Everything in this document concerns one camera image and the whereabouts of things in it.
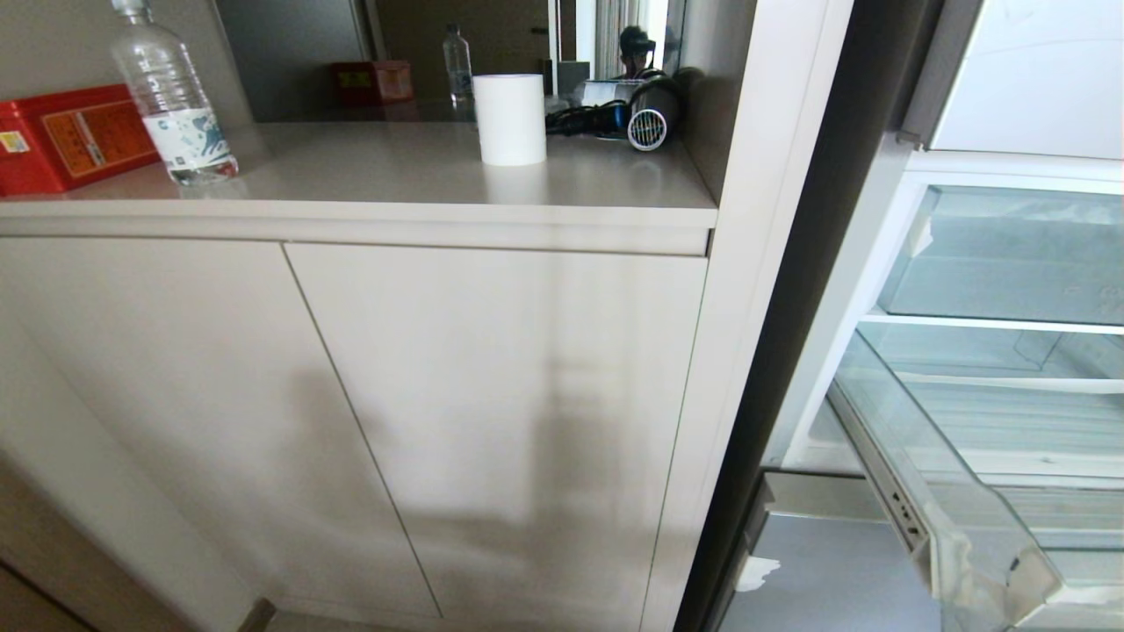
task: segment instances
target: beige cabinet door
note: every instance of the beige cabinet door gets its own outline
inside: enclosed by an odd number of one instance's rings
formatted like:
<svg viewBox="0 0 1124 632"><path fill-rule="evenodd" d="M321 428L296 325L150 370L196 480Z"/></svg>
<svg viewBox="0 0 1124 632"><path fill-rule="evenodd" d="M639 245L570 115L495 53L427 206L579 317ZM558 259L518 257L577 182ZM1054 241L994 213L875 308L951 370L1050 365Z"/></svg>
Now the beige cabinet door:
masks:
<svg viewBox="0 0 1124 632"><path fill-rule="evenodd" d="M0 285L252 589L436 615L279 244L6 238Z"/></svg>
<svg viewBox="0 0 1124 632"><path fill-rule="evenodd" d="M706 260L285 250L444 616L637 630Z"/></svg>

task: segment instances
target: plastic water bottle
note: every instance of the plastic water bottle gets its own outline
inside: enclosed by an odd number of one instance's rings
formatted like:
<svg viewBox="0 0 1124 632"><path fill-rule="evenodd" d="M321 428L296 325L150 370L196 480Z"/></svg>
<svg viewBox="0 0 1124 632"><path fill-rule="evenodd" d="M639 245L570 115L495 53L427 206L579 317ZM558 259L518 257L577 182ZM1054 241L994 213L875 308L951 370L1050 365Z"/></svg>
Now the plastic water bottle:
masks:
<svg viewBox="0 0 1124 632"><path fill-rule="evenodd" d="M114 43L114 60L169 175L184 187L237 175L238 162L199 84L183 40L152 21L148 0L112 2L128 24Z"/></svg>
<svg viewBox="0 0 1124 632"><path fill-rule="evenodd" d="M461 27L451 24L445 30L447 35L442 47L448 71L448 96L457 106L472 100L472 62L469 61L469 43L461 37Z"/></svg>

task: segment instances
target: red box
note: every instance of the red box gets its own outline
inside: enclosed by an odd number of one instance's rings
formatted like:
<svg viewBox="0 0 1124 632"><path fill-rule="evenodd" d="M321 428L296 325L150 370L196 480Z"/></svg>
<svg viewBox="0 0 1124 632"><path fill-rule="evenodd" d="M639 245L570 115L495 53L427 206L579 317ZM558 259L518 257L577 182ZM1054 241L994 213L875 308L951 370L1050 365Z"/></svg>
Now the red box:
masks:
<svg viewBox="0 0 1124 632"><path fill-rule="evenodd" d="M158 160L125 84L0 103L0 196L60 193Z"/></svg>
<svg viewBox="0 0 1124 632"><path fill-rule="evenodd" d="M354 108L414 100L409 62L342 62L332 64L339 105Z"/></svg>

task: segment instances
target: bottle cap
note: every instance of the bottle cap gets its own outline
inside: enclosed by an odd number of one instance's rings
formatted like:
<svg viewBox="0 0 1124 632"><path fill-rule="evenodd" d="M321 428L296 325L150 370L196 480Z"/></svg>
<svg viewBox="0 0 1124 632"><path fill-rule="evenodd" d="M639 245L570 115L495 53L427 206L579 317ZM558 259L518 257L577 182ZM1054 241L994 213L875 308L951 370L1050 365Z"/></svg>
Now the bottle cap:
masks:
<svg viewBox="0 0 1124 632"><path fill-rule="evenodd" d="M124 16L133 16L151 9L148 0L114 0L114 10Z"/></svg>

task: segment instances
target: white cylinder container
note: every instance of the white cylinder container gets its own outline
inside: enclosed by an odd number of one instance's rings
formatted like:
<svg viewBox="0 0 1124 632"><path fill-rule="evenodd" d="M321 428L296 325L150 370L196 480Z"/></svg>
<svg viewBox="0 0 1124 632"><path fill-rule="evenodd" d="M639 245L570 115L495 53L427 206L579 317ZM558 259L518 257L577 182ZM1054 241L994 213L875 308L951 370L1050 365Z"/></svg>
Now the white cylinder container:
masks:
<svg viewBox="0 0 1124 632"><path fill-rule="evenodd" d="M480 157L515 166L546 160L543 75L481 74L472 78Z"/></svg>

